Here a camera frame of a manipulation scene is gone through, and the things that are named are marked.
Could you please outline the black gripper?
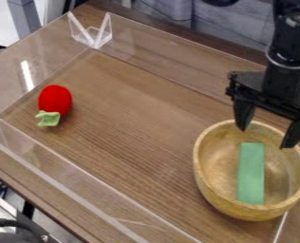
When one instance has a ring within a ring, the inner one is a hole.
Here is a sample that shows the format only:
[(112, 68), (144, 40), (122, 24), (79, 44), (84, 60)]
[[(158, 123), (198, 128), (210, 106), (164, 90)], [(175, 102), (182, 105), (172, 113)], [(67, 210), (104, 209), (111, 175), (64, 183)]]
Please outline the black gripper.
[(234, 103), (241, 131), (246, 130), (257, 107), (291, 121), (281, 148), (293, 148), (300, 142), (300, 66), (267, 63), (265, 71), (230, 72), (226, 94)]

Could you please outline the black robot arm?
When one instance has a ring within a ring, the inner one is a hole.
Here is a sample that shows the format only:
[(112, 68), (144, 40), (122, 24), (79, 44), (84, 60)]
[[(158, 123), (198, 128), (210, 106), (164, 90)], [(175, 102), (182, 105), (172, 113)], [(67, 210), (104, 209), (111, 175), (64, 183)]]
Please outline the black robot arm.
[(300, 0), (273, 0), (273, 17), (266, 69), (231, 72), (226, 94), (239, 130), (247, 128), (257, 108), (290, 120), (281, 146), (291, 148), (300, 142)]

